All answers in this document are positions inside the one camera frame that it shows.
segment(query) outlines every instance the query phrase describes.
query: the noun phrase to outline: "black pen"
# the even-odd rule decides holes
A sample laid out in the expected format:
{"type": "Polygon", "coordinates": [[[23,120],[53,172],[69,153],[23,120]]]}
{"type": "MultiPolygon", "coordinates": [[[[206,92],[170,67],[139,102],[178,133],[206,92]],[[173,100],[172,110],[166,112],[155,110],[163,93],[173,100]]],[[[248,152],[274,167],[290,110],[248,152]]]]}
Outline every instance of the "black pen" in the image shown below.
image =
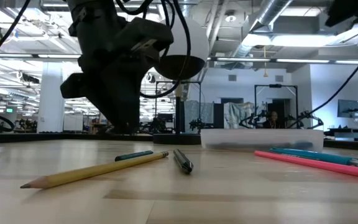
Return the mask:
{"type": "Polygon", "coordinates": [[[190,160],[187,159],[184,153],[182,153],[179,149],[175,149],[173,154],[175,155],[175,159],[178,162],[180,169],[184,173],[189,174],[193,170],[193,163],[190,162],[190,160]]]}

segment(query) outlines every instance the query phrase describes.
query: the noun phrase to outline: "plastic box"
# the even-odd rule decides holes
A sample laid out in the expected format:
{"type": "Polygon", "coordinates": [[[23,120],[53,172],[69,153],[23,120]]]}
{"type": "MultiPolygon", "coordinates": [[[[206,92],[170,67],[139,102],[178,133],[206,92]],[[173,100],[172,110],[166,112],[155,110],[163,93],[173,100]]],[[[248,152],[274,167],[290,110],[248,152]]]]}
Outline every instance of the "plastic box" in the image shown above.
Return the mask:
{"type": "Polygon", "coordinates": [[[324,133],[309,129],[202,129],[205,149],[267,151],[271,147],[288,147],[321,152],[324,133]]]}

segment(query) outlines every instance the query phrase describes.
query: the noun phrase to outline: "marker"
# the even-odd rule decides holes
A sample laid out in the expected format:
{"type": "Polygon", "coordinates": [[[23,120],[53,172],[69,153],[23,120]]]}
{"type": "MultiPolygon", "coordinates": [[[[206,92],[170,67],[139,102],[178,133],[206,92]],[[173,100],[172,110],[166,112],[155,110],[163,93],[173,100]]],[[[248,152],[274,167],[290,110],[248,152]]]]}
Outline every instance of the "marker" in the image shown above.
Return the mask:
{"type": "Polygon", "coordinates": [[[178,162],[180,169],[185,173],[189,174],[193,170],[193,163],[182,153],[179,149],[173,151],[175,160],[178,162]]]}
{"type": "Polygon", "coordinates": [[[354,167],[354,166],[346,166],[346,165],[342,165],[342,164],[334,164],[331,162],[323,162],[323,161],[317,161],[317,160],[313,160],[313,159],[304,159],[304,158],[288,156],[288,155],[284,155],[284,154],[276,154],[276,153],[262,152],[262,151],[255,151],[254,154],[256,156],[262,156],[262,157],[266,157],[269,159],[276,159],[276,160],[285,161],[285,162],[292,162],[294,164],[310,166],[310,167],[315,167],[315,168],[319,168],[319,169],[325,169],[325,170],[330,170],[330,171],[334,171],[334,172],[340,172],[343,174],[358,176],[358,167],[354,167]]]}
{"type": "Polygon", "coordinates": [[[123,161],[126,159],[132,159],[132,158],[136,158],[136,157],[140,157],[140,156],[146,156],[146,155],[150,155],[153,154],[153,151],[144,151],[144,152],[134,152],[131,154],[126,154],[126,155],[122,155],[122,156],[117,156],[116,159],[114,161],[123,161]]]}
{"type": "Polygon", "coordinates": [[[312,151],[304,151],[299,149],[284,149],[284,148],[271,148],[270,152],[285,154],[289,156],[296,156],[304,159],[313,159],[317,161],[332,162],[335,164],[358,167],[358,159],[351,158],[351,157],[338,156],[338,155],[312,152],[312,151]]]}

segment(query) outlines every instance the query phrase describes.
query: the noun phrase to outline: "pink marker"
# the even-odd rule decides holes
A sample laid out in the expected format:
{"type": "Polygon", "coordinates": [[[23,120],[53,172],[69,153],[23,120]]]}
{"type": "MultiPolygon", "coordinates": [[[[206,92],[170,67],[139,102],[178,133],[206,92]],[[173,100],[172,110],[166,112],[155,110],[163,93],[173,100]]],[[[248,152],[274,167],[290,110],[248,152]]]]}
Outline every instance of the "pink marker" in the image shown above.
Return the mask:
{"type": "Polygon", "coordinates": [[[343,174],[358,176],[358,167],[354,167],[354,166],[333,164],[330,162],[322,162],[322,161],[316,161],[316,160],[311,160],[311,159],[304,159],[304,158],[299,158],[299,157],[286,156],[286,155],[282,155],[282,154],[275,154],[275,153],[262,152],[262,151],[255,151],[255,155],[261,156],[261,157],[266,157],[269,159],[276,159],[276,160],[285,161],[285,162],[292,162],[292,163],[299,164],[299,165],[310,166],[310,167],[330,170],[330,171],[334,171],[334,172],[340,172],[343,174]]]}

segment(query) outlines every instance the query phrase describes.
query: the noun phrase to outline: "wooden table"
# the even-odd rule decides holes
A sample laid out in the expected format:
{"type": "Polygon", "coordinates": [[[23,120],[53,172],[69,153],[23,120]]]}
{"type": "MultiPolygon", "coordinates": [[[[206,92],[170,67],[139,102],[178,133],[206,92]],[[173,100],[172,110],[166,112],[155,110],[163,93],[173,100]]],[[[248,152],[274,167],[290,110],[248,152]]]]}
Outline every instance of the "wooden table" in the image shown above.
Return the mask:
{"type": "MultiPolygon", "coordinates": [[[[19,189],[40,175],[104,164],[129,152],[172,151],[151,142],[39,141],[0,144],[0,224],[358,223],[358,177],[254,157],[177,146],[173,154],[48,190],[19,189]]],[[[325,152],[357,155],[358,151],[325,152]]]]}

